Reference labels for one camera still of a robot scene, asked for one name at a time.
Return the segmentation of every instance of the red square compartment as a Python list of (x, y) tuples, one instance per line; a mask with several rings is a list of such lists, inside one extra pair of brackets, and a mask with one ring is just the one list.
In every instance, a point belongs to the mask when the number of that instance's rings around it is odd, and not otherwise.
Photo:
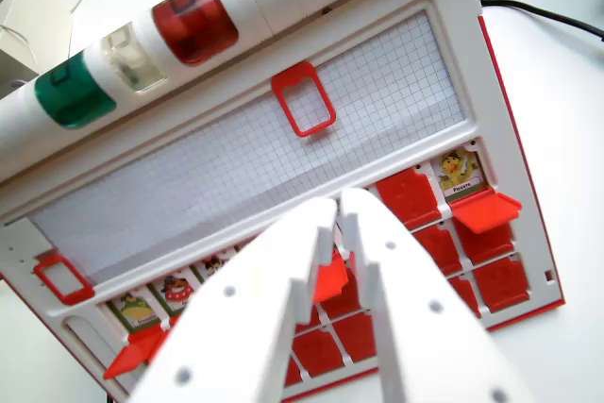
[(321, 329), (294, 337), (294, 354), (311, 377), (344, 367), (342, 354), (331, 334)]
[(310, 313), (310, 323), (307, 325), (296, 325), (295, 333), (302, 332), (303, 330), (310, 329), (314, 326), (319, 326), (321, 321), (319, 320), (319, 313), (317, 312), (316, 306), (312, 306), (312, 312)]
[(413, 233), (413, 236), (432, 256), (443, 274), (461, 271), (460, 256), (447, 230), (432, 226)]
[(335, 323), (333, 328), (353, 362), (372, 358), (376, 355), (371, 316), (365, 313), (357, 313)]
[(463, 301), (468, 305), (470, 310), (480, 318), (480, 311), (478, 310), (478, 302), (474, 290), (472, 290), (472, 284), (467, 280), (463, 280), (461, 277), (453, 277), (449, 279), (449, 283), (455, 289), (457, 294)]
[(342, 287), (342, 292), (321, 303), (321, 307), (331, 320), (361, 309), (355, 274), (348, 268), (346, 273), (348, 283)]
[(290, 364), (287, 367), (287, 374), (285, 375), (285, 386), (291, 386), (292, 384), (296, 384), (296, 382), (300, 382), (301, 380), (300, 369), (296, 365), (294, 359), (290, 357)]
[(428, 177), (413, 169), (382, 179), (376, 187), (384, 205), (406, 228), (418, 228), (441, 218)]
[(482, 299), (491, 312), (529, 300), (529, 283), (522, 262), (509, 258), (474, 271)]
[(460, 237), (465, 255), (474, 264), (482, 263), (513, 251), (512, 231), (508, 224), (492, 228), (477, 235), (461, 222), (454, 219), (453, 223)]

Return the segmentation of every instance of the red plastic cap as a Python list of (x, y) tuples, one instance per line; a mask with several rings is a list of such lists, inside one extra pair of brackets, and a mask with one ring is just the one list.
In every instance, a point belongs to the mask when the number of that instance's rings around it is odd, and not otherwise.
[(335, 323), (333, 328), (353, 362), (373, 358), (376, 355), (374, 330), (369, 315), (357, 313)]
[(149, 327), (145, 330), (130, 334), (128, 345), (122, 348), (115, 361), (111, 363), (104, 379), (112, 379), (131, 372), (145, 361), (150, 361), (157, 353), (167, 333), (161, 330), (159, 325)]
[(331, 334), (321, 329), (294, 337), (294, 354), (311, 377), (344, 367), (342, 354)]
[(518, 217), (522, 204), (493, 188), (475, 193), (449, 203), (453, 217), (474, 233), (480, 234), (507, 224)]
[(290, 357), (290, 364), (287, 367), (287, 375), (285, 376), (285, 386), (291, 386), (292, 384), (296, 384), (296, 382), (300, 382), (301, 380), (300, 369), (295, 364), (294, 359)]
[(461, 271), (460, 256), (447, 230), (432, 226), (413, 233), (413, 236), (432, 256), (443, 274)]
[(170, 50), (187, 65), (203, 63), (239, 39), (220, 0), (164, 0), (152, 14)]
[(406, 228), (418, 228), (441, 218), (428, 177), (407, 169), (376, 183), (377, 191)]
[(453, 220), (453, 224), (460, 237), (465, 255), (474, 264), (479, 264), (513, 251), (512, 231), (508, 224), (492, 228), (480, 235), (477, 235), (455, 219)]
[(453, 277), (449, 279), (449, 283), (455, 289), (461, 299), (468, 305), (470, 310), (480, 318), (480, 311), (478, 310), (478, 302), (474, 290), (472, 290), (472, 284), (467, 280), (463, 280), (461, 277)]
[(529, 283), (520, 261), (498, 260), (474, 271), (482, 299), (491, 312), (529, 300)]
[(330, 299), (342, 292), (343, 286), (348, 282), (348, 274), (344, 260), (334, 247), (331, 254), (331, 264), (328, 266), (319, 266), (319, 275), (317, 277), (317, 286), (314, 291), (314, 303)]
[(346, 273), (348, 283), (342, 288), (342, 293), (321, 303), (321, 307), (331, 320), (361, 309), (355, 275), (349, 269), (346, 269)]

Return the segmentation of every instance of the red plastic tab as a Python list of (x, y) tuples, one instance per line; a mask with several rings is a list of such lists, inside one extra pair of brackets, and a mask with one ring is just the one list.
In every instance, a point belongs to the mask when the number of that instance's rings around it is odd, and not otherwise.
[(166, 333), (161, 330), (159, 325), (130, 334), (128, 336), (128, 345), (122, 348), (115, 361), (111, 363), (104, 379), (112, 379), (120, 375), (131, 372), (145, 361), (149, 361), (158, 350), (158, 344), (161, 344), (166, 337)]
[[(63, 264), (69, 269), (69, 271), (74, 275), (74, 277), (82, 284), (82, 288), (69, 294), (63, 294), (59, 291), (59, 289), (55, 286), (55, 284), (46, 276), (44, 270), (50, 268), (51, 266), (55, 266), (57, 264)], [(94, 288), (86, 281), (86, 279), (78, 273), (75, 267), (60, 253), (55, 252), (42, 261), (38, 263), (34, 267), (34, 274), (38, 276), (42, 282), (46, 284), (46, 286), (50, 289), (51, 292), (55, 294), (55, 296), (59, 299), (60, 302), (67, 306), (74, 306), (75, 304), (79, 304), (86, 299), (90, 299), (94, 296)]]
[(461, 299), (465, 301), (470, 310), (480, 318), (480, 311), (478, 310), (478, 302), (474, 290), (472, 290), (472, 284), (467, 280), (463, 280), (461, 277), (453, 277), (449, 279), (449, 283), (455, 289)]
[(480, 234), (507, 224), (518, 217), (522, 204), (493, 188), (464, 197), (449, 204), (453, 217), (474, 233)]
[(338, 295), (342, 292), (342, 287), (348, 282), (348, 274), (344, 260), (337, 248), (333, 248), (331, 254), (331, 264), (328, 266), (319, 266), (319, 275), (317, 285), (314, 291), (314, 303), (318, 304)]
[(461, 271), (460, 256), (447, 230), (432, 226), (413, 233), (413, 236), (432, 256), (443, 274)]
[(376, 355), (376, 343), (371, 317), (357, 313), (333, 325), (346, 353), (353, 362), (372, 358)]
[(164, 0), (152, 14), (170, 50), (187, 65), (203, 63), (239, 39), (220, 0)]
[(492, 228), (480, 235), (477, 235), (455, 219), (453, 220), (453, 224), (460, 237), (465, 255), (474, 264), (479, 264), (513, 251), (512, 232), (510, 231), (510, 226), (507, 224)]
[(529, 283), (520, 261), (509, 258), (474, 271), (482, 299), (491, 312), (529, 300)]
[(376, 183), (384, 205), (405, 224), (418, 228), (441, 218), (428, 177), (407, 169)]
[(311, 377), (344, 366), (340, 350), (331, 334), (320, 328), (294, 337), (294, 354)]
[(290, 357), (290, 364), (287, 367), (287, 375), (285, 376), (285, 387), (296, 384), (296, 382), (300, 382), (301, 380), (300, 369), (295, 364), (294, 359)]
[(321, 303), (321, 307), (331, 320), (361, 309), (355, 275), (350, 269), (346, 269), (346, 273), (348, 283), (344, 285), (342, 292)]
[[(300, 128), (298, 127), (297, 123), (295, 122), (295, 119), (294, 119), (294, 116), (292, 115), (292, 111), (290, 110), (290, 107), (287, 105), (287, 102), (285, 101), (285, 97), (283, 96), (283, 91), (287, 87), (292, 87), (292, 86), (299, 84), (302, 81), (302, 79), (304, 79), (305, 77), (310, 77), (312, 79), (312, 81), (314, 82), (314, 85), (316, 85), (317, 90), (319, 91), (319, 93), (321, 94), (321, 97), (323, 98), (323, 102), (325, 103), (327, 112), (329, 112), (329, 118), (326, 121), (324, 121), (323, 123), (320, 123), (319, 125), (315, 125), (315, 126), (311, 127), (310, 129), (301, 131)], [(277, 97), (279, 104), (283, 108), (283, 111), (285, 112), (287, 119), (290, 121), (290, 125), (292, 125), (294, 132), (298, 136), (300, 136), (300, 137), (309, 136), (310, 134), (314, 134), (315, 132), (320, 131), (321, 129), (325, 129), (329, 125), (333, 125), (334, 122), (336, 121), (336, 111), (333, 108), (333, 106), (331, 105), (331, 101), (329, 101), (329, 97), (327, 96), (327, 92), (323, 88), (321, 79), (319, 79), (319, 75), (317, 75), (317, 72), (314, 70), (314, 67), (307, 61), (300, 61), (299, 63), (296, 63), (296, 65), (288, 68), (287, 70), (279, 73), (278, 75), (273, 76), (273, 79), (271, 80), (271, 86), (273, 87), (273, 92), (275, 93), (275, 96)]]

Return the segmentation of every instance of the cartoon character picture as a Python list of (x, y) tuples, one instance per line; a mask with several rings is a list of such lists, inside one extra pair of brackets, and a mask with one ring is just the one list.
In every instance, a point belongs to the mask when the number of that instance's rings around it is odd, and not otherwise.
[(473, 151), (456, 148), (431, 162), (446, 201), (461, 198), (486, 186), (478, 156)]
[(159, 323), (160, 319), (147, 303), (147, 298), (140, 294), (128, 292), (107, 302), (107, 306), (128, 332), (137, 332)]
[(131, 320), (140, 321), (143, 318), (155, 314), (153, 309), (151, 309), (146, 301), (141, 297), (136, 297), (130, 293), (126, 293), (120, 298), (120, 300), (125, 303), (120, 309), (120, 312)]
[(161, 292), (165, 294), (166, 300), (170, 302), (182, 302), (189, 299), (194, 289), (186, 278), (168, 276), (163, 280)]
[(441, 188), (450, 189), (469, 180), (474, 171), (478, 170), (478, 164), (474, 153), (453, 150), (443, 156), (441, 169), (445, 173), (440, 176)]
[(209, 260), (204, 261), (204, 264), (206, 266), (206, 273), (208, 274), (208, 277), (209, 277), (212, 274), (214, 274), (217, 270), (222, 268), (222, 266), (223, 266), (223, 264), (225, 264), (225, 262), (220, 260), (218, 257), (214, 256), (214, 257), (211, 257)]
[(151, 282), (148, 288), (172, 317), (185, 310), (192, 294), (202, 282), (203, 278), (192, 268), (184, 268)]

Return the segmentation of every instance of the red plastic frame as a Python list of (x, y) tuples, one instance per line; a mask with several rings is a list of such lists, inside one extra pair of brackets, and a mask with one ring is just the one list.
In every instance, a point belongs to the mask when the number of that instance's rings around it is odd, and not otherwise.
[[(73, 293), (63, 294), (59, 291), (59, 289), (55, 286), (55, 284), (44, 274), (44, 269), (50, 268), (56, 264), (62, 263), (67, 266), (67, 269), (71, 271), (71, 273), (77, 278), (79, 283), (82, 284), (82, 289), (77, 290)], [(42, 260), (36, 266), (34, 266), (34, 274), (38, 276), (42, 282), (46, 284), (46, 286), (50, 289), (51, 292), (55, 294), (55, 296), (59, 299), (60, 302), (67, 306), (74, 306), (75, 304), (79, 304), (86, 299), (90, 299), (94, 296), (94, 288), (86, 281), (86, 279), (78, 273), (75, 267), (65, 259), (60, 253), (55, 252), (49, 257)]]
[[(323, 123), (320, 123), (319, 125), (315, 125), (312, 128), (307, 129), (306, 131), (301, 131), (298, 127), (298, 124), (295, 122), (290, 107), (285, 101), (285, 97), (283, 96), (283, 90), (286, 87), (292, 87), (294, 85), (297, 85), (304, 77), (310, 77), (314, 82), (314, 85), (317, 87), (317, 90), (323, 98), (323, 102), (325, 103), (327, 111), (329, 112), (329, 119), (324, 121)], [(273, 79), (271, 80), (271, 87), (273, 88), (275, 96), (279, 100), (281, 108), (285, 112), (285, 116), (290, 121), (290, 125), (292, 125), (294, 132), (298, 136), (307, 137), (310, 134), (314, 134), (315, 132), (320, 131), (321, 129), (325, 129), (329, 125), (333, 125), (336, 121), (336, 111), (331, 105), (331, 101), (329, 101), (329, 97), (327, 96), (327, 92), (323, 88), (321, 79), (319, 79), (319, 75), (317, 75), (317, 72), (314, 70), (314, 66), (312, 66), (312, 64), (308, 63), (307, 61), (300, 61), (299, 63), (296, 63), (296, 65), (288, 68), (287, 70), (279, 73), (278, 75), (273, 76)]]

